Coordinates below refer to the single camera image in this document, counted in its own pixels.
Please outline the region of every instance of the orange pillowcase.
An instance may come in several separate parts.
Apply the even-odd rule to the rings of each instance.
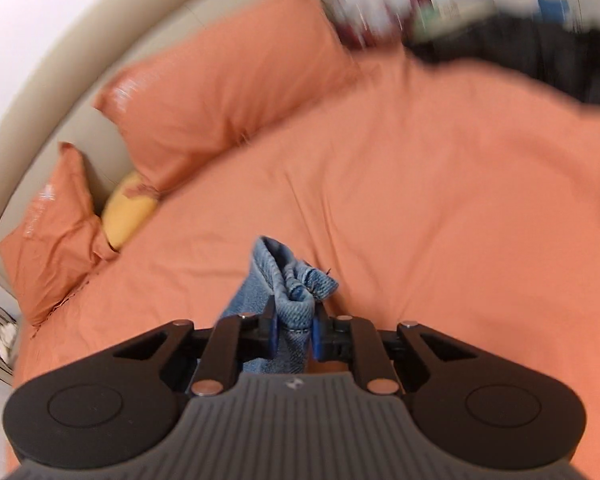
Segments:
[[[117,256],[93,212],[82,154],[67,142],[59,151],[24,220],[0,242],[18,304],[32,325],[42,323],[98,263]]]
[[[358,73],[320,0],[261,0],[122,69],[94,106],[117,124],[143,184],[164,193]]]

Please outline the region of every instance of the logo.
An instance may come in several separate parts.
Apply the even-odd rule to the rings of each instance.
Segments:
[[[291,390],[299,390],[304,386],[304,381],[296,377],[285,381],[285,386]]]

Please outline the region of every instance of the beige headboard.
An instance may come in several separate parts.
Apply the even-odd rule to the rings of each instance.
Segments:
[[[99,0],[49,51],[0,124],[0,240],[51,174],[58,140],[86,156],[98,211],[132,169],[115,126],[91,107],[121,65],[253,0]],[[326,8],[335,0],[323,0]],[[0,285],[10,290],[0,260]]]

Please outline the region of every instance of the blue jeans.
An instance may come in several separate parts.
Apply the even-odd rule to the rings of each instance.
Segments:
[[[328,298],[338,282],[272,238],[256,240],[249,275],[221,317],[253,312],[261,314],[273,295],[278,315],[278,353],[272,360],[254,359],[245,372],[295,374],[304,370],[316,301]]]

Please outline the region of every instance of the orange bedsheet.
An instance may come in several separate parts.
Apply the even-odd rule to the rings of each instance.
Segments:
[[[583,399],[600,479],[600,110],[477,62],[367,56],[365,80],[211,163],[54,312],[22,383],[176,318],[211,326],[257,235],[340,282],[329,305],[416,319]]]

